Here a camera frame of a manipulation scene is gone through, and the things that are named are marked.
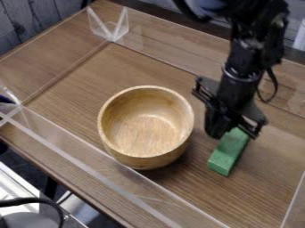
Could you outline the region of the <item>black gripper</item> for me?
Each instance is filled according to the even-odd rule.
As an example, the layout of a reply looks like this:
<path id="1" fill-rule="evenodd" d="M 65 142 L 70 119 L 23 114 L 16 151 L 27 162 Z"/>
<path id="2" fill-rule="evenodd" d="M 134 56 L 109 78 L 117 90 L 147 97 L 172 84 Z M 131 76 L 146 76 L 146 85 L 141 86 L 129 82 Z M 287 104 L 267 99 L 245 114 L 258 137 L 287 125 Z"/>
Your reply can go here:
<path id="1" fill-rule="evenodd" d="M 220 81 L 197 77 L 192 94 L 205 104 L 205 131 L 212 138 L 221 139 L 226 132 L 240 128 L 252 139 L 260 135 L 268 118 L 256 106 L 256 90 L 262 73 L 240 75 L 224 67 Z"/>

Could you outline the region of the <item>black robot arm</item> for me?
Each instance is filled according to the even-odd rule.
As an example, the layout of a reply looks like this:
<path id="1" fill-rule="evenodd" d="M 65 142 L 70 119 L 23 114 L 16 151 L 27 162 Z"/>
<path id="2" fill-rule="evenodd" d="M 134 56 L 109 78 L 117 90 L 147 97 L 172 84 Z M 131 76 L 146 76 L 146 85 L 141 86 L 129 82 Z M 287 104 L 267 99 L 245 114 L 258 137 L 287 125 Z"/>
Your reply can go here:
<path id="1" fill-rule="evenodd" d="M 222 78 L 196 78 L 193 95 L 205 103 L 205 131 L 220 139 L 240 128 L 258 137 L 268 118 L 256 106 L 260 82 L 269 76 L 277 83 L 273 67 L 285 52 L 289 5 L 285 0 L 198 0 L 197 14 L 186 0 L 173 0 L 181 12 L 198 22 L 224 17 L 232 24 L 230 53 Z"/>

